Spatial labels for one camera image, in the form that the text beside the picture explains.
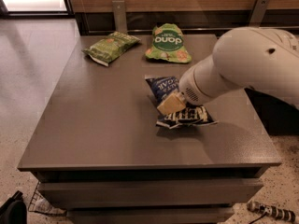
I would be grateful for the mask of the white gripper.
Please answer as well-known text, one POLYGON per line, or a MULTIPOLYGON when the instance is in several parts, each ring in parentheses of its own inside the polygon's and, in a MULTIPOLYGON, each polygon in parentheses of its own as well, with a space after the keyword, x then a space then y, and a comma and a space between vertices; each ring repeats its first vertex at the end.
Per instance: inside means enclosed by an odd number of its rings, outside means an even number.
POLYGON ((179 80, 179 91, 169 94, 157 107, 163 114, 179 112, 192 105, 203 105, 241 86, 221 76, 211 55, 190 67, 179 80))

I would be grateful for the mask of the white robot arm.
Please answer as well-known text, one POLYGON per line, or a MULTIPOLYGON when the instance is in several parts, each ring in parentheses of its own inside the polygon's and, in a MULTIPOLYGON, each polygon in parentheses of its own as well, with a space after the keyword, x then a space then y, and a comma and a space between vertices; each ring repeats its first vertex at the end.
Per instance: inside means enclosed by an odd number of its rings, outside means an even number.
POLYGON ((234 28, 222 35, 212 53, 191 66, 178 89, 158 105, 168 115, 186 105, 203 105, 234 90, 252 89, 299 108, 299 42, 288 31, 234 28))

